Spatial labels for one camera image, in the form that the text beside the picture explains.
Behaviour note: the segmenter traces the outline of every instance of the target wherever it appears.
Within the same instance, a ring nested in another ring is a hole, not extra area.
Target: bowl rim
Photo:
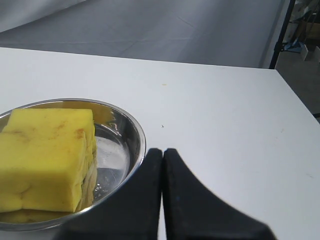
[[[6,223],[6,222],[0,222],[0,231],[7,231],[7,232],[29,232],[29,231],[40,231],[40,230],[46,230],[46,229],[51,229],[54,227],[57,227],[71,219],[74,219],[83,213],[95,208],[96,206],[100,205],[102,202],[104,202],[106,199],[111,197],[119,188],[121,188],[130,178],[131,176],[138,170],[140,165],[145,159],[146,155],[146,148],[147,148],[147,142],[146,142],[146,136],[145,133],[139,124],[139,122],[127,111],[123,110],[122,108],[115,106],[113,104],[104,102],[104,101],[99,101],[99,100],[93,100],[93,99],[87,99],[87,98],[56,98],[56,99],[49,99],[49,100],[43,100],[43,101],[37,101],[33,103],[29,103],[23,106],[16,107],[14,109],[25,109],[25,108],[30,108],[34,107],[37,105],[42,105],[42,104],[49,104],[49,103],[56,103],[56,102],[86,102],[86,103],[93,103],[93,104],[99,104],[103,106],[110,107],[124,116],[126,116],[131,122],[133,127],[136,129],[138,136],[139,136],[139,142],[140,142],[140,149],[137,155],[137,161],[134,163],[131,171],[127,174],[127,176],[124,178],[124,180],[115,188],[113,189],[106,197],[98,200],[95,202],[93,205],[79,211],[75,212],[66,216],[62,216],[59,218],[55,218],[52,220],[48,221],[40,221],[40,222],[32,222],[32,223]],[[14,110],[9,110],[6,111],[2,114],[0,114],[0,119],[10,115],[11,112]]]

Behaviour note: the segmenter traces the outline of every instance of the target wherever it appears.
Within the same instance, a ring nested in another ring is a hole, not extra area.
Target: yellow sponge
[[[0,133],[0,213],[74,212],[95,151],[89,109],[16,109]]]

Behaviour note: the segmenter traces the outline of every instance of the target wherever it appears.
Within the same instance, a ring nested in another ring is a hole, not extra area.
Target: table surface
[[[320,234],[320,125],[275,70],[0,48],[0,112],[56,98],[117,105],[147,148],[178,149],[212,192],[279,240]],[[159,239],[165,239],[163,215]]]

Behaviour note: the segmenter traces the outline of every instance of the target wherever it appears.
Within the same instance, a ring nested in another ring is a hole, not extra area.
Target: stainless steel bowl
[[[144,132],[129,113],[109,103],[78,98],[63,98],[31,103],[19,108],[91,109],[97,142],[97,183],[92,206],[49,221],[34,223],[0,222],[0,231],[35,231],[59,226],[106,200],[134,174],[146,154]],[[0,115],[0,131],[11,111]]]

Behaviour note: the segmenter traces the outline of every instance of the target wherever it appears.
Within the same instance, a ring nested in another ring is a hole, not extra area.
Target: gray floor
[[[299,53],[281,52],[276,69],[311,113],[320,113],[320,64]]]

